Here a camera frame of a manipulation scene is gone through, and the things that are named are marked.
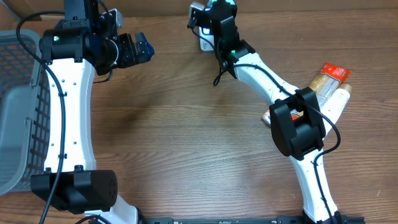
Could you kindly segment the small orange box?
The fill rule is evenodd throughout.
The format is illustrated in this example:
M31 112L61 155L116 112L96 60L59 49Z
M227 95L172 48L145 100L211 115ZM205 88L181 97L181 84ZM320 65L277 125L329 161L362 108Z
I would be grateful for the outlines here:
M270 111L267 110L263 115L262 115L262 120L265 122L268 126L271 126L271 114Z

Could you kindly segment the orange brown snack packet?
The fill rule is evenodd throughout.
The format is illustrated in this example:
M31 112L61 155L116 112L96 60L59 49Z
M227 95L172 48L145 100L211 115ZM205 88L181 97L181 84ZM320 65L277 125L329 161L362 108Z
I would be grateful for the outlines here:
M351 71L330 63L326 63L309 87L316 93L320 109L328 101L333 92L349 77Z

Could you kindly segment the white tube gold cap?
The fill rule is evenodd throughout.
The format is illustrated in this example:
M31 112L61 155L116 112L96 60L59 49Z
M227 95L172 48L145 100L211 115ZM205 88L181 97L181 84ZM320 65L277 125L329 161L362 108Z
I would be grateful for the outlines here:
M353 88L349 84L341 84L324 104L321 112L333 123L336 124L345 106L351 98Z

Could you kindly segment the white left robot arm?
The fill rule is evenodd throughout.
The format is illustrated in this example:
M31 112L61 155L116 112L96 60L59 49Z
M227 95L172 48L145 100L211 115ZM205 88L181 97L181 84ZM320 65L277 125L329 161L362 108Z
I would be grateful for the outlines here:
M40 63L49 78L50 134L44 173L31 177L33 193L47 207L100 223L143 223L138 208L118 194L112 170L99 170L91 141L91 91L96 75L148 62L154 49L141 32L118 33L102 15L65 18L46 30Z

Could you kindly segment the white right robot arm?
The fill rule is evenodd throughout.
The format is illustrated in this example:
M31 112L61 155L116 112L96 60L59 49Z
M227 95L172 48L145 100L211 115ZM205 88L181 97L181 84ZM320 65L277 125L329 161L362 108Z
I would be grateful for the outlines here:
M236 5L228 1L212 1L207 10L220 72L250 86L269 105L272 139L294 166L306 222L341 223L322 164L326 125L334 128L335 124L321 113L313 90L283 81L239 37L236 12Z

